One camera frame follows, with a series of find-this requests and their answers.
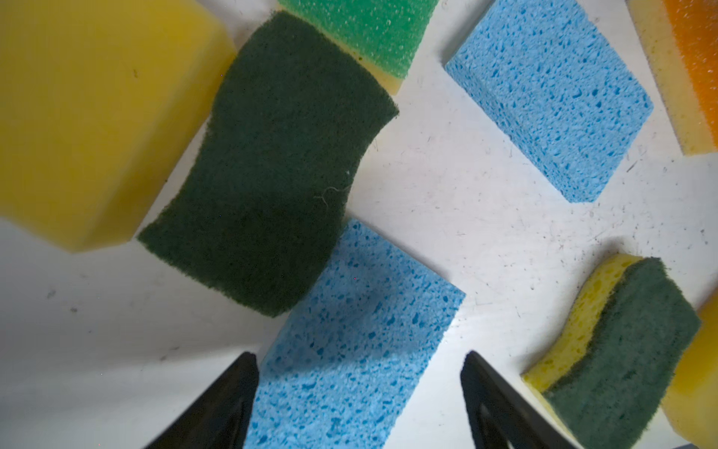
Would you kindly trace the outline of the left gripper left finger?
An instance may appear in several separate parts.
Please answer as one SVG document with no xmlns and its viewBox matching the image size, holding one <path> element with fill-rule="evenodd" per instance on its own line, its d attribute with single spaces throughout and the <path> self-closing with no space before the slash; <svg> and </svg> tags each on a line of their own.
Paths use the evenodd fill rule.
<svg viewBox="0 0 718 449">
<path fill-rule="evenodd" d="M 241 448 L 259 385 L 256 355 L 240 355 L 150 448 Z"/>
</svg>

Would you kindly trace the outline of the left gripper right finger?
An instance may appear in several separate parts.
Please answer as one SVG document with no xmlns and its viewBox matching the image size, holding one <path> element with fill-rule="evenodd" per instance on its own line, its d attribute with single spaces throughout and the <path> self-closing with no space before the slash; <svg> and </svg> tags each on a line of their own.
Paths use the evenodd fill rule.
<svg viewBox="0 0 718 449">
<path fill-rule="evenodd" d="M 477 352 L 467 354 L 460 380 L 477 448 L 573 446 Z"/>
</svg>

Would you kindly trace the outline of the dark green scrub sponge front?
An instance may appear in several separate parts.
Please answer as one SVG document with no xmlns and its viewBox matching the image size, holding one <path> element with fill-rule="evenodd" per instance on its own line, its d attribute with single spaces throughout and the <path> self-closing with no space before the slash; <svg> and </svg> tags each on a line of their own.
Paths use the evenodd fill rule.
<svg viewBox="0 0 718 449">
<path fill-rule="evenodd" d="M 523 380 L 583 447 L 630 448 L 699 328 L 661 259 L 615 254 L 586 280 L 559 337 Z"/>
</svg>

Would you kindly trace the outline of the orange topped yellow sponge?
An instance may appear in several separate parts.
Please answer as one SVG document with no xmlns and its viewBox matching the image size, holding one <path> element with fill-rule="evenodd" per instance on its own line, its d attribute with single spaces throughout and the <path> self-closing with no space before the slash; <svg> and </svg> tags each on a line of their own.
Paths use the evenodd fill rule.
<svg viewBox="0 0 718 449">
<path fill-rule="evenodd" d="M 682 153 L 715 153 L 717 3 L 628 1 L 626 5 Z"/>
</svg>

